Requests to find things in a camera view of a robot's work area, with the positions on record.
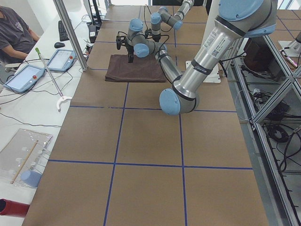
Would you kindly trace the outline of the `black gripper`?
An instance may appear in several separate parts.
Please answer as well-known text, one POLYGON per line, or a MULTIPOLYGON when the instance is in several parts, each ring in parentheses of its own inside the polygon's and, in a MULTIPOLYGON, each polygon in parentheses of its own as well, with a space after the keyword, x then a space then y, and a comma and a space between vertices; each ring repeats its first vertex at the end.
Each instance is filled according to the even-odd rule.
POLYGON ((134 47, 132 46, 132 44, 129 43, 128 38, 125 38, 124 44, 125 44, 125 47, 126 47, 127 52, 128 52, 128 63, 133 63, 133 61, 134 61, 134 47))
POLYGON ((160 39, 161 39, 161 33, 159 33, 159 34, 154 34, 154 33, 152 33, 151 36, 152 36, 152 39, 153 39, 155 42, 159 42, 160 39))

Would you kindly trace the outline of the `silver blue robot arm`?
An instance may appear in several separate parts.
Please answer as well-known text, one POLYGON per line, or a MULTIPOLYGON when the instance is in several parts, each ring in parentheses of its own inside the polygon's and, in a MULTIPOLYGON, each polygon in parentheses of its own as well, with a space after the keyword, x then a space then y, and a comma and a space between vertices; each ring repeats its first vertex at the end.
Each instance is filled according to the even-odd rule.
POLYGON ((153 55, 161 66, 171 88, 159 96, 161 110, 168 115, 190 113, 199 104, 198 88, 220 62, 232 43, 241 38, 253 38, 274 32, 277 17, 276 0, 221 0, 214 19, 214 28, 198 53, 182 73, 164 44, 148 40, 143 34, 143 22, 131 19, 125 46, 137 57, 153 55))
POLYGON ((179 30, 183 24, 183 19, 188 11, 194 6, 194 0, 183 0, 180 8, 174 15, 171 15, 167 8, 162 6, 157 12, 150 16, 151 29, 148 29, 149 35, 155 42, 161 39, 161 23, 164 22, 174 30, 179 30))

